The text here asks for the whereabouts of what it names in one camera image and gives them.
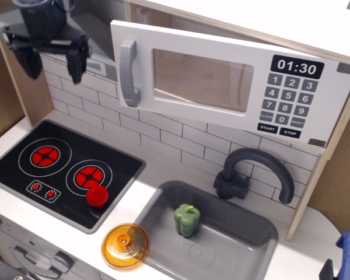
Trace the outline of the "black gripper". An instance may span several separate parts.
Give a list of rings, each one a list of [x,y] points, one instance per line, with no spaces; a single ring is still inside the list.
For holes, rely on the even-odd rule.
[[[13,52],[25,73],[37,79],[43,70],[39,53],[66,55],[68,72],[73,83],[81,82],[91,55],[89,35],[72,27],[67,14],[74,9],[64,5],[18,5],[20,22],[2,28],[5,40],[15,48]]]

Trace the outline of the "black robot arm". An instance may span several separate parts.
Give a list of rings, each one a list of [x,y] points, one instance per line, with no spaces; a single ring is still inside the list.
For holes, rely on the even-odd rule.
[[[62,1],[14,1],[23,22],[2,28],[8,47],[25,73],[37,79],[43,70],[40,53],[64,55],[73,83],[81,82],[91,56],[89,35],[67,22],[69,9]]]

